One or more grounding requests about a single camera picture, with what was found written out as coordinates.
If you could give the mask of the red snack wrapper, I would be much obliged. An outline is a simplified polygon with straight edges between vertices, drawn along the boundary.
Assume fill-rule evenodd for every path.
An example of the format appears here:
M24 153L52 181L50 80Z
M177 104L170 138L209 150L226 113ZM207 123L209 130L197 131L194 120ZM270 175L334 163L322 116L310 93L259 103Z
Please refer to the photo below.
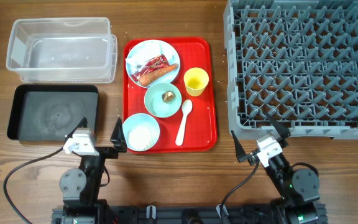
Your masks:
M161 54L146 61L142 65L139 65L137 67L136 72L133 73L131 77L135 82L137 82L141 76L150 72L154 72L158 69L165 68L167 66L169 66L169 62L166 56L164 56L164 54Z

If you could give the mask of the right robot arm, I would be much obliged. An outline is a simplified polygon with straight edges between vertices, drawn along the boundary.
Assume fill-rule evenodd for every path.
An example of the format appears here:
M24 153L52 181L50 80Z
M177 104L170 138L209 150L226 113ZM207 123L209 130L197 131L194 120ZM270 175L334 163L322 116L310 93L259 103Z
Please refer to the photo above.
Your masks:
M248 182L259 166L263 166L281 196L270 203L270 216L279 223L317 223L319 214L316 201L320 199L319 172L314 166L304 162L293 165L288 162L283 155L283 149L288 146L286 139L290 137L290 130L268 113L265 116L277 131L278 137L272 134L261 137L257 140L257 149L250 153L245 152L235 132L231 131L238 162L247 161L255 167L228 195Z

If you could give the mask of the orange carrot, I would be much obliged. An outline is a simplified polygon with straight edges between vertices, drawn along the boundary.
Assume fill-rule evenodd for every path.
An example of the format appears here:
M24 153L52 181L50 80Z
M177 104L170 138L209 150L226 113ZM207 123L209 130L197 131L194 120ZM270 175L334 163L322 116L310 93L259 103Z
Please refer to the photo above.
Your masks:
M178 64L174 63L174 64L169 65L167 67L155 70L154 72L150 72L150 73L147 73L145 75L142 75L139 78L139 84L141 86L147 86L147 85L151 84L152 82L156 81L157 79L159 79L160 77L166 75L167 73L176 70L177 68L178 68Z

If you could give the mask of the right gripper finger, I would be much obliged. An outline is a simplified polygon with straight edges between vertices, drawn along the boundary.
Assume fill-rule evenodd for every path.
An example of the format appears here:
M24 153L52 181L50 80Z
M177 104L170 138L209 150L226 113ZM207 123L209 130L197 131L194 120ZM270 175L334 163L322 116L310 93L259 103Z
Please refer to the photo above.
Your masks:
M244 148L242 147L241 143L239 142L235 132L233 130L231 130L231 135L232 138L234 140L234 147L235 147L235 152L236 152L236 159L238 160L238 162L244 162L247 159L247 154L244 150Z
M282 139L286 139L290 137L290 130L284 125L280 124L278 121L273 119L268 113L265 114L269 122L273 125L277 133Z

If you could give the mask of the yellow plastic cup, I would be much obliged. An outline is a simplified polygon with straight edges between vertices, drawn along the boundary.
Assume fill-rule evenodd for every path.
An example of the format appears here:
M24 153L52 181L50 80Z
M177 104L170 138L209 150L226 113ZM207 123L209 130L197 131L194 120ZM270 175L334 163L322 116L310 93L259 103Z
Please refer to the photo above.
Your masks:
M194 67L185 72L184 83L190 96L200 96L209 83L209 75L202 68Z

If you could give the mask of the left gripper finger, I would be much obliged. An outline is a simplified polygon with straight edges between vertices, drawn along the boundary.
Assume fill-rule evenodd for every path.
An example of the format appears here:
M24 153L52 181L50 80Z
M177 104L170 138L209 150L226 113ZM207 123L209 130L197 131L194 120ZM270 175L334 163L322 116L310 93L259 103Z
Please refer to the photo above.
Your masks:
M83 117L81 119L81 121L74 127L74 129L65 136L65 139L69 139L72 137L73 133L78 129L78 128L87 128L88 127L88 120L86 119L86 117Z
M117 152L127 152L127 144L121 118L118 118L115 123L112 135L110 137L110 142L113 144L113 148L115 148Z

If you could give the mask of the light blue plate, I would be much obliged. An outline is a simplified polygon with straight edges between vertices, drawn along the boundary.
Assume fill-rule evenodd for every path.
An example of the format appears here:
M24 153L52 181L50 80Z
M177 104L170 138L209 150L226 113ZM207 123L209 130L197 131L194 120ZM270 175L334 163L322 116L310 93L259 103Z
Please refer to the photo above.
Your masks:
M167 73L166 75L160 77L156 81L152 82L147 86L141 86L139 81L135 82L131 75L136 72L137 67L142 65L146 61L164 54L166 56L169 65L174 63L178 64L178 68L172 72ZM142 88L149 88L157 83L171 83L176 79L179 71L180 71L180 57L178 55L177 50L165 41L162 40L144 40L138 44L135 44L133 48L130 49L129 53L125 57L124 65L126 66L126 72L129 78L138 86Z

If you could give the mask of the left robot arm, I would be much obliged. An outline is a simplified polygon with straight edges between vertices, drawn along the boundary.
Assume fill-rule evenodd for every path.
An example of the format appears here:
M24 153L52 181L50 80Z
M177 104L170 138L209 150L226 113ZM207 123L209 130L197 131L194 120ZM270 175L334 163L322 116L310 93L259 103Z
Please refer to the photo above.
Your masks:
M103 174L107 174L106 159L117 159L127 151L122 120L116 121L110 141L111 147L96 146L96 135L87 127L83 118L77 127L65 137L63 150L80 156L77 169L67 170L60 178L63 193L63 209L52 212L52 223L118 223L118 216L106 200L98 198Z

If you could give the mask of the brown mushroom piece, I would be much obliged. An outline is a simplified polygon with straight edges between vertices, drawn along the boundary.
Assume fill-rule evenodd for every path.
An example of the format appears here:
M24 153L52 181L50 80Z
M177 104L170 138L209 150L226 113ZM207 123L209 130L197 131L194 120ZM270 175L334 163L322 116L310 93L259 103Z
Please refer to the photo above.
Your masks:
M164 103L172 101L176 97L173 91L166 91L162 94L162 100Z

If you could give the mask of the green bowl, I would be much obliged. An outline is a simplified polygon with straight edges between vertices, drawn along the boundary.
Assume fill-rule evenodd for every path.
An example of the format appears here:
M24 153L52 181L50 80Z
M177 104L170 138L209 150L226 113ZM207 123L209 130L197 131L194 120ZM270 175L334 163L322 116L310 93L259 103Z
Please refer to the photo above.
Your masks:
M164 102L163 96L173 96ZM147 111L158 118L167 118L174 115L181 107L182 97L179 89L171 83L157 83L152 85L145 93L144 105Z

